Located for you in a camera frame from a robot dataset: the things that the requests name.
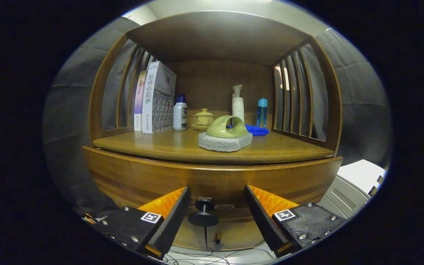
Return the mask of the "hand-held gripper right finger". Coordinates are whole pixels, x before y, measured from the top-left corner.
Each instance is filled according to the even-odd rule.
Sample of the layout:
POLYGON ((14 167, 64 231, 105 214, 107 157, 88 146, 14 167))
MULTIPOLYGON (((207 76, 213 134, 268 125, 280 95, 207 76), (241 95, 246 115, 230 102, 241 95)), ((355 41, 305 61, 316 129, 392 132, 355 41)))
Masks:
POLYGON ((244 195, 261 235, 277 258, 314 245, 346 221, 313 202, 299 205, 252 185, 246 185, 244 195))

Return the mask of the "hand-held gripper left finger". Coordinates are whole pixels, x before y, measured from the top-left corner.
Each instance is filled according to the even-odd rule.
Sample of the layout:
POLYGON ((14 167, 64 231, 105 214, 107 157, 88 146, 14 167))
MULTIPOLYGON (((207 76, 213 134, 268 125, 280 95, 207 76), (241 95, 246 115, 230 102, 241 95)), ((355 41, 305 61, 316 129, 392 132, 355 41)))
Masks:
POLYGON ((162 260, 190 202, 190 189, 185 186, 138 208, 122 206, 90 227, 128 250, 162 260))

